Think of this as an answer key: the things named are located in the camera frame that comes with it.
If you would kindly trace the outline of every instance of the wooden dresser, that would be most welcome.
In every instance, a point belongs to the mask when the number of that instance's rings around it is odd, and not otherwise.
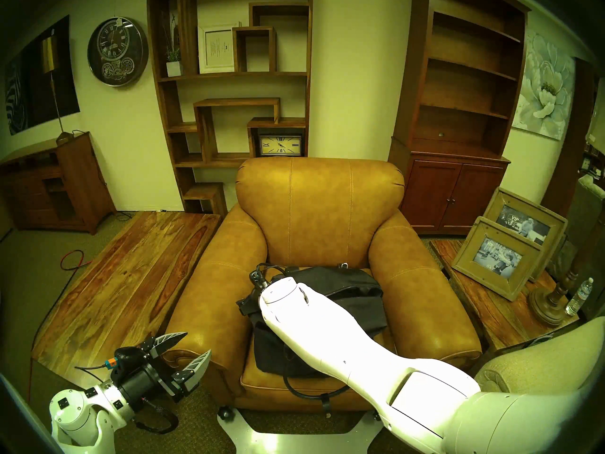
[[[0,191],[19,229],[95,234],[116,208],[97,164],[90,133],[57,146],[54,139],[0,160]]]

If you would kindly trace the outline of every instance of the lamp base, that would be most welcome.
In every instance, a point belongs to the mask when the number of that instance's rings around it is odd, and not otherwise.
[[[66,131],[62,131],[61,134],[59,135],[59,137],[56,139],[56,143],[57,143],[57,146],[61,146],[73,139],[74,139],[73,133],[67,133]]]
[[[546,288],[535,288],[529,293],[529,307],[538,319],[551,327],[557,327],[565,317],[564,300],[560,298],[558,304],[553,306],[549,300],[551,291]]]

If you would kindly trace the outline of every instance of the plastic bottle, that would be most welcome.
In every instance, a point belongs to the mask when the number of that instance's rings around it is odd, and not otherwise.
[[[586,299],[592,291],[592,282],[592,278],[589,278],[582,283],[578,288],[578,291],[575,292],[574,298],[565,306],[565,314],[576,315],[578,313],[578,309],[586,302]]]

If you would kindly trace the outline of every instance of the wooden coffee table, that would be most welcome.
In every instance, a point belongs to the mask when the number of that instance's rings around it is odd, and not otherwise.
[[[444,273],[449,275],[460,290],[467,310],[472,311],[472,319],[479,320],[489,343],[483,361],[489,357],[504,353],[506,350],[524,346],[536,338],[550,334],[578,320],[578,316],[565,316],[558,327],[549,327],[534,316],[527,303],[527,295],[538,286],[552,291],[555,281],[546,272],[542,272],[536,283],[527,282],[517,299],[510,302],[472,278],[454,270],[452,261],[463,241],[431,240],[430,245],[443,263]]]
[[[74,366],[104,364],[116,348],[162,335],[220,222],[214,214],[137,213],[55,304],[32,359],[77,386],[94,385]]]

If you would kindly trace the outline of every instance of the gold lamp shade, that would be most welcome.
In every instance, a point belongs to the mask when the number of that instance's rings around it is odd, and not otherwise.
[[[59,68],[57,37],[51,35],[42,41],[42,71],[48,73]]]

